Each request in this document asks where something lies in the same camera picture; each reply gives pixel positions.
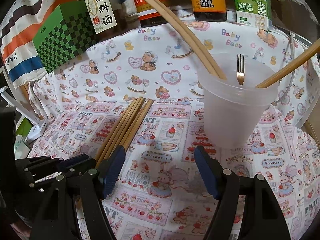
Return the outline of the translucent plastic cup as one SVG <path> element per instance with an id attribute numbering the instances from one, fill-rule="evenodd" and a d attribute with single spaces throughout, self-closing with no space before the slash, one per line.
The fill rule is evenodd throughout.
<path id="1" fill-rule="evenodd" d="M 197 70 L 204 94 L 204 131 L 213 144 L 221 148 L 236 148 L 245 144 L 262 117 L 274 102 L 278 85 L 256 86 L 274 74 L 268 65 L 246 57 L 245 80 L 236 79 L 236 55 L 214 54 L 214 60 L 225 73 L 223 80 L 209 74 L 205 67 Z"/>

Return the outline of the oyster sauce bottle yellow label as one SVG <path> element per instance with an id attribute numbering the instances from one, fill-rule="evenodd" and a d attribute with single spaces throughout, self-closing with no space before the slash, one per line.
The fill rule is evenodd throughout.
<path id="1" fill-rule="evenodd" d="M 225 22 L 227 9 L 225 0 L 191 0 L 197 21 Z"/>

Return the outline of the silver metal fork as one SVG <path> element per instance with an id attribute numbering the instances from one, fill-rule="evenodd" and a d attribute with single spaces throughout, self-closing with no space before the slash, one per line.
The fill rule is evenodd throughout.
<path id="1" fill-rule="evenodd" d="M 236 78 L 239 85 L 242 86 L 245 81 L 245 59 L 244 59 L 244 55 L 242 54 L 237 55 Z"/>

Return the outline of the clear cooking wine bottle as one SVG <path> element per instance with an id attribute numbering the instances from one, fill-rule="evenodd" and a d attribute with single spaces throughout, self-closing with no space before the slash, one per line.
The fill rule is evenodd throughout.
<path id="1" fill-rule="evenodd" d="M 117 26 L 118 0 L 84 0 L 96 34 Z"/>

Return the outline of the green checkered box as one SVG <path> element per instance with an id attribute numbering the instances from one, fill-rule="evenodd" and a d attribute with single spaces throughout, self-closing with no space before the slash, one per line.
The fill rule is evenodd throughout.
<path id="1" fill-rule="evenodd" d="M 48 73 L 98 43 L 83 0 L 57 6 L 33 38 L 38 56 Z"/>

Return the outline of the striped hanging blanket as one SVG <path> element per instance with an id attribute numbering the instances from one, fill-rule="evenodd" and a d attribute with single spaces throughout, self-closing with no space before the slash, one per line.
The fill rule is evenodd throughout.
<path id="1" fill-rule="evenodd" d="M 77 0 L 16 0 L 1 22 L 1 58 L 14 88 L 45 72 L 33 38 L 56 7 Z"/>

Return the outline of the green milk drink carton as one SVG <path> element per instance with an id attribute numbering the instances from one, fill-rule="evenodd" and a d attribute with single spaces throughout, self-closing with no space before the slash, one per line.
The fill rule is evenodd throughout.
<path id="1" fill-rule="evenodd" d="M 236 22 L 258 29 L 272 29 L 271 0 L 234 0 Z"/>

